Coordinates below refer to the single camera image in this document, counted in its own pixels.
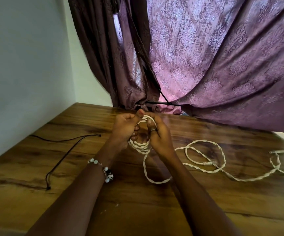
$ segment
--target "thin black cord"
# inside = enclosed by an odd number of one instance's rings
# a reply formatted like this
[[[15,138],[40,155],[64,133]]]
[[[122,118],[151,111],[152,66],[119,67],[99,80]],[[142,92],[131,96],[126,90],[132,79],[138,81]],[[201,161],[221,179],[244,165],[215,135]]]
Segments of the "thin black cord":
[[[48,139],[45,139],[45,138],[42,138],[40,136],[37,136],[37,135],[30,135],[31,137],[35,137],[35,138],[39,138],[43,141],[47,141],[47,142],[54,142],[54,143],[59,143],[59,142],[66,142],[66,141],[71,141],[71,140],[74,140],[74,139],[77,139],[77,138],[81,138],[80,140],[78,140],[68,151],[67,153],[58,161],[58,163],[52,168],[52,170],[50,170],[46,176],[45,176],[45,182],[47,184],[47,187],[45,188],[45,190],[50,190],[51,189],[51,186],[50,186],[50,175],[53,173],[53,171],[60,165],[60,163],[64,160],[64,158],[73,150],[73,148],[81,141],[83,140],[84,138],[86,137],[89,137],[89,136],[96,136],[96,137],[101,137],[100,134],[92,134],[92,135],[84,135],[84,136],[79,136],[79,137],[76,137],[76,138],[71,138],[71,139],[66,139],[66,140],[59,140],[59,141],[53,141],[53,140],[48,140]]]

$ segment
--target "wooden table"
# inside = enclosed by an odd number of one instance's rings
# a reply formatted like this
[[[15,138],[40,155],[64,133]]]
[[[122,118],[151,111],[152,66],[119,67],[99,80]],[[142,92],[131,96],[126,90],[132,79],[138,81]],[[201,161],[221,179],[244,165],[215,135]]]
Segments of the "wooden table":
[[[117,108],[76,103],[35,132],[53,140],[102,135],[88,137],[77,145],[53,173],[49,191],[43,189],[46,173],[76,140],[48,143],[27,137],[3,154],[0,227],[28,230],[97,153],[111,133],[115,116],[121,112]],[[268,151],[284,149],[284,141],[269,132],[221,126],[187,116],[163,114],[162,118],[171,129],[175,147],[198,139],[217,142],[227,158],[225,170],[239,178],[269,171]],[[221,160],[214,145],[198,143],[195,147]],[[182,150],[178,155],[183,162],[190,163]],[[167,170],[154,152],[150,156],[146,162],[149,177],[163,180]],[[204,161],[194,152],[190,156]],[[113,166],[115,179],[100,192],[88,235],[191,235],[172,186],[148,182],[142,162],[143,156],[131,148],[119,155]],[[284,154],[281,162],[284,170]],[[206,174],[194,168],[189,170],[245,235],[284,236],[283,174],[276,172],[256,182],[236,182],[221,172]]]

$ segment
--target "white cable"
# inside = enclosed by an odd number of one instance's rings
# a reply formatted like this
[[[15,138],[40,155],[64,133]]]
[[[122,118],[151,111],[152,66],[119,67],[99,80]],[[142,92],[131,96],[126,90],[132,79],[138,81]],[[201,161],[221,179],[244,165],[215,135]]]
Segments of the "white cable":
[[[142,122],[146,122],[147,119],[151,119],[154,123],[154,119],[150,116],[147,116],[145,115],[143,117],[143,120],[141,120],[140,122],[138,122],[137,124],[140,124]],[[143,154],[144,155],[144,158],[143,158],[143,167],[144,167],[144,175],[145,177],[148,179],[149,182],[153,183],[153,184],[162,184],[162,183],[166,183],[168,181],[170,181],[171,177],[169,179],[166,179],[164,181],[159,181],[159,182],[156,182],[156,181],[153,181],[152,179],[148,178],[147,176],[147,172],[146,172],[146,165],[145,165],[145,160],[148,156],[148,154],[150,153],[151,151],[151,148],[148,147],[149,146],[149,142],[150,140],[148,140],[146,143],[138,143],[138,142],[134,142],[132,141],[131,139],[129,140],[129,145],[132,146],[134,149],[136,149],[139,153]],[[222,154],[222,157],[223,157],[223,164],[219,167],[216,165],[216,162],[215,161],[212,161],[211,159],[209,159],[206,155],[204,155],[202,152],[200,152],[199,150],[197,150],[196,148],[192,147],[191,145],[194,144],[194,143],[197,143],[197,142],[206,142],[206,143],[212,143],[214,145],[216,145],[220,150],[221,150],[221,154]],[[196,151],[197,153],[201,154],[204,158],[206,158],[208,161],[207,162],[196,162],[194,160],[192,160],[189,156],[188,156],[188,148],[191,148],[192,150]],[[189,166],[189,167],[193,167],[197,170],[200,170],[200,171],[203,171],[203,172],[206,172],[206,173],[209,173],[209,174],[212,174],[212,173],[216,173],[218,171],[222,171],[223,173],[225,173],[229,178],[232,178],[236,181],[241,181],[241,182],[248,182],[248,181],[257,181],[257,180],[261,180],[265,177],[268,177],[269,175],[273,174],[274,172],[276,172],[277,170],[281,173],[284,174],[284,171],[282,171],[280,169],[281,167],[281,162],[280,162],[280,158],[279,158],[279,153],[284,153],[284,150],[278,150],[278,151],[271,151],[269,152],[270,154],[275,154],[276,155],[276,161],[277,161],[277,165],[274,165],[274,163],[272,162],[272,158],[270,158],[270,163],[271,165],[273,166],[273,169],[270,170],[269,172],[263,174],[262,176],[258,176],[258,177],[255,177],[255,178],[249,178],[249,179],[239,179],[239,178],[236,178],[234,177],[233,175],[229,174],[228,172],[226,172],[225,170],[223,170],[223,168],[225,167],[226,165],[226,159],[225,159],[225,154],[222,150],[222,148],[215,142],[211,142],[211,141],[208,141],[208,140],[196,140],[196,141],[193,141],[191,143],[189,143],[187,146],[185,147],[178,147],[175,149],[176,150],[180,150],[180,149],[185,149],[185,154],[186,154],[186,157],[193,163],[197,164],[197,165],[203,165],[203,166],[210,166],[210,165],[213,165],[216,167],[215,170],[204,170],[204,169],[201,169],[200,167],[198,166],[194,166],[194,165],[191,165],[191,164],[188,164],[188,163],[183,163],[184,165],[186,166]]]

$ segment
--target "purple curtain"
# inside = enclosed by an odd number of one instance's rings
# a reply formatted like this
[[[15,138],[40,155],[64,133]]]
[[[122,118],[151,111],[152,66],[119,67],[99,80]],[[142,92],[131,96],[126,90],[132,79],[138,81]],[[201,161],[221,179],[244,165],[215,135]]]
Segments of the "purple curtain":
[[[182,110],[198,118],[284,131],[284,0],[147,0],[147,6],[149,58],[169,101],[186,104]]]
[[[110,93],[113,106],[146,109],[146,100],[158,101],[160,86],[152,65],[143,65],[150,46],[146,0],[127,0],[137,36],[130,33],[124,0],[68,1],[89,66]],[[143,48],[134,46],[138,40]]]

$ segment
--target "bracelet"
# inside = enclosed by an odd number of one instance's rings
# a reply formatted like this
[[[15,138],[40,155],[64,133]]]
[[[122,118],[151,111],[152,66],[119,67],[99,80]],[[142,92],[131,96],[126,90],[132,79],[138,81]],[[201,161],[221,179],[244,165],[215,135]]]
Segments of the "bracelet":
[[[98,162],[98,160],[95,160],[94,158],[91,158],[87,161],[87,163],[94,163],[99,164],[102,166],[101,163]],[[112,181],[114,179],[114,175],[111,173],[111,171],[108,169],[108,167],[103,167],[103,172],[105,174],[105,182],[108,183],[109,181]]]

